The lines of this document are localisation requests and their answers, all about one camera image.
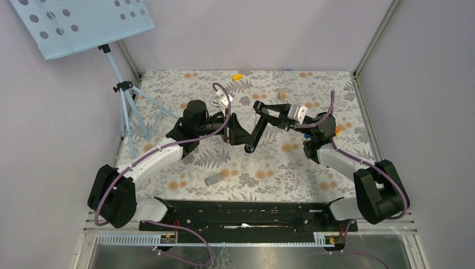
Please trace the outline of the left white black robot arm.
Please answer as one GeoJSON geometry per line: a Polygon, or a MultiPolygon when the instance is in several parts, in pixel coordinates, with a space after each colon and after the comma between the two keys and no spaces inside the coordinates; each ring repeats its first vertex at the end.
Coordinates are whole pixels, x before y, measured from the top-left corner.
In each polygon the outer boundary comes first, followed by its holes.
{"type": "Polygon", "coordinates": [[[137,220],[152,221],[160,230],[171,228],[174,216],[168,207],[157,198],[138,197],[137,190],[158,171],[189,155],[201,138],[211,136],[221,136],[230,145],[255,141],[235,113],[209,115],[205,102],[190,101],[161,144],[118,168],[106,164],[98,170],[87,200],[96,213],[96,225],[121,228],[137,220]]]}

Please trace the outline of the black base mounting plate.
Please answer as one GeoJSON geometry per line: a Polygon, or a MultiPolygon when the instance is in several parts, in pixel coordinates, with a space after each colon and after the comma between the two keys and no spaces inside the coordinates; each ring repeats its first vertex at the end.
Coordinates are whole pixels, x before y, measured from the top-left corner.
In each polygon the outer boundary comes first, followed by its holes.
{"type": "Polygon", "coordinates": [[[356,224],[336,220],[326,203],[239,202],[165,200],[168,212],[164,227],[142,222],[140,231],[166,232],[177,235],[178,243],[199,243],[189,228],[208,243],[315,243],[314,233],[339,236],[356,224]]]}

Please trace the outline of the black stapler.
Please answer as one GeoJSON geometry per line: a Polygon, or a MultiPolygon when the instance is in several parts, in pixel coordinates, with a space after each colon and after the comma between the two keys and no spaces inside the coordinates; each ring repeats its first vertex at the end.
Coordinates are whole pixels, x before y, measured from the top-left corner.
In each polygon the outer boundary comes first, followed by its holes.
{"type": "Polygon", "coordinates": [[[252,154],[258,147],[260,139],[267,127],[268,121],[263,117],[260,116],[253,131],[252,136],[254,137],[254,142],[245,144],[244,151],[248,154],[252,154]]]}

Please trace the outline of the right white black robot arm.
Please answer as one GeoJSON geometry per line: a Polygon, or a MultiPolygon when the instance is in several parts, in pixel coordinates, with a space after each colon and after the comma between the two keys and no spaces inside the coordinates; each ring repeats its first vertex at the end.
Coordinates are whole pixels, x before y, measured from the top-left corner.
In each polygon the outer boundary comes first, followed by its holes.
{"type": "Polygon", "coordinates": [[[347,219],[363,218],[378,224],[406,215],[410,201],[394,164],[389,160],[371,163],[338,147],[334,141],[336,119],[330,110],[312,118],[306,115],[305,106],[261,101],[254,103],[253,110],[259,119],[252,131],[254,142],[245,145],[245,152],[251,154],[257,149],[267,125],[293,130],[306,137],[303,151],[307,159],[353,181],[355,195],[329,204],[329,211],[321,216],[324,228],[335,231],[347,219]]]}

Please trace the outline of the grey staple strip block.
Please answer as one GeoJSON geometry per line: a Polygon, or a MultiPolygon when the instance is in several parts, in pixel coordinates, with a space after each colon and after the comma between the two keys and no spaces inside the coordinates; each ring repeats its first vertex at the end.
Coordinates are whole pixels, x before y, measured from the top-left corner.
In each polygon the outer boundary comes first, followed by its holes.
{"type": "Polygon", "coordinates": [[[205,179],[205,183],[208,187],[211,185],[217,184],[221,181],[223,181],[223,176],[221,173],[215,174],[205,179]]]}

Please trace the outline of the small wooden cube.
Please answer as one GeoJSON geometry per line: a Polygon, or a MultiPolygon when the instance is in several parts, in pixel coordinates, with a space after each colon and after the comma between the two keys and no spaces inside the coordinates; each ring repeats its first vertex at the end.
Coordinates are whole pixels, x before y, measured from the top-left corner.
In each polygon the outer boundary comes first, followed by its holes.
{"type": "Polygon", "coordinates": [[[278,92],[278,98],[279,98],[280,100],[285,100],[285,98],[286,98],[286,91],[280,90],[280,91],[278,92]]]}

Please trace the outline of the floral patterned table mat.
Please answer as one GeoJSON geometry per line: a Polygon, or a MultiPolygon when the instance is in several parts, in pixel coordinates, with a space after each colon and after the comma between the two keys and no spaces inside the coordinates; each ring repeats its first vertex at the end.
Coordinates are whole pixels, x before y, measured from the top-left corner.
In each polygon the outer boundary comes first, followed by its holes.
{"type": "MultiPolygon", "coordinates": [[[[244,71],[238,81],[233,75],[235,71],[148,70],[139,87],[175,115],[194,99],[204,101],[213,114],[218,107],[211,104],[212,84],[218,82],[232,94],[232,110],[247,131],[258,120],[255,101],[304,105],[314,117],[327,111],[335,93],[334,117],[341,129],[336,144],[360,158],[374,157],[350,72],[244,71]],[[280,90],[286,91],[285,100],[278,98],[280,90]]],[[[247,154],[243,146],[214,136],[145,180],[137,193],[143,198],[213,201],[327,202],[354,196],[350,179],[305,157],[304,139],[301,133],[268,126],[257,149],[247,154]],[[218,173],[223,181],[208,187],[205,179],[218,173]]]]}

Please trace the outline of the yellow toy brick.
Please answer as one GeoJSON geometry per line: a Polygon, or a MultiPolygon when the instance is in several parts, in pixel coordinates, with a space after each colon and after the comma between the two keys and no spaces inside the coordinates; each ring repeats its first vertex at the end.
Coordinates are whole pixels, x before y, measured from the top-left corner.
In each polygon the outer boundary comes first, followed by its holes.
{"type": "Polygon", "coordinates": [[[238,73],[232,76],[233,81],[238,81],[238,80],[241,80],[242,78],[243,78],[243,75],[241,73],[238,73]]]}

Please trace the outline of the blue perforated music stand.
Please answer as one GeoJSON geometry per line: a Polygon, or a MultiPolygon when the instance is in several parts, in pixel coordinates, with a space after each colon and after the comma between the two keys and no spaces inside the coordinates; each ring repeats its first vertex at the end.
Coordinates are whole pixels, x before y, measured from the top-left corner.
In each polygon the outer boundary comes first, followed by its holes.
{"type": "Polygon", "coordinates": [[[159,109],[153,122],[156,127],[162,114],[177,118],[172,111],[140,90],[121,74],[110,44],[155,29],[145,1],[11,1],[20,19],[34,38],[46,60],[98,48],[107,56],[118,79],[113,90],[120,95],[121,137],[127,138],[131,154],[135,153],[133,136],[150,138],[136,107],[135,92],[159,109]]]}

